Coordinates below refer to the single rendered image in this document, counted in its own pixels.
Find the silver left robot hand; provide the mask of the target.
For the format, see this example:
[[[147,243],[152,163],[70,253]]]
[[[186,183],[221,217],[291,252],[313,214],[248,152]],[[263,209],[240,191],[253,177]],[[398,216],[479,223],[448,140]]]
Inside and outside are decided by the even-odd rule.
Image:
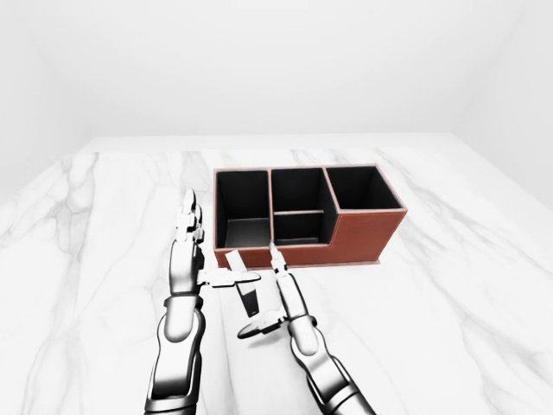
[[[204,284],[213,288],[226,288],[260,280],[261,276],[253,271],[230,271],[226,268],[204,270],[205,257],[200,249],[205,236],[202,219],[202,208],[197,204],[195,192],[189,188],[184,195],[176,222],[176,236],[171,247],[171,295],[198,294]]]

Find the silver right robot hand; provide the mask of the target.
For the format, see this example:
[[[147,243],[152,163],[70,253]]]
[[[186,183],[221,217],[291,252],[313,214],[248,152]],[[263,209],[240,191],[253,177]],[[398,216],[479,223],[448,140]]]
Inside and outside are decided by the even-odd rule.
[[[267,334],[288,321],[290,335],[295,339],[298,348],[308,348],[315,340],[312,320],[295,277],[288,271],[283,254],[270,242],[271,266],[276,274],[276,286],[282,301],[279,310],[263,313],[258,319],[250,322],[238,332],[238,339],[254,335]]]

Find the white and black book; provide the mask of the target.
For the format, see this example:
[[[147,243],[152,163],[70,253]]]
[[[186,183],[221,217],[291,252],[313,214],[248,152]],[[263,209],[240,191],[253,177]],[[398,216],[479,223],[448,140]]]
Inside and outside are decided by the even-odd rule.
[[[260,279],[260,276],[256,272],[248,272],[240,256],[238,250],[231,251],[226,254],[227,263],[230,269],[236,273],[241,279],[236,283],[238,294],[245,307],[245,311],[248,317],[255,316],[259,313],[257,291],[254,284],[255,281]]]

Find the red-brown desk caddy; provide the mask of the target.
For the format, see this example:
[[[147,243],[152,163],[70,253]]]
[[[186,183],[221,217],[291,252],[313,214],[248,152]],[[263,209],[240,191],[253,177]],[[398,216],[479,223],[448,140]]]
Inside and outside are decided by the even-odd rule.
[[[275,244],[290,266],[378,262],[407,208],[376,164],[218,169],[213,249],[270,268]]]

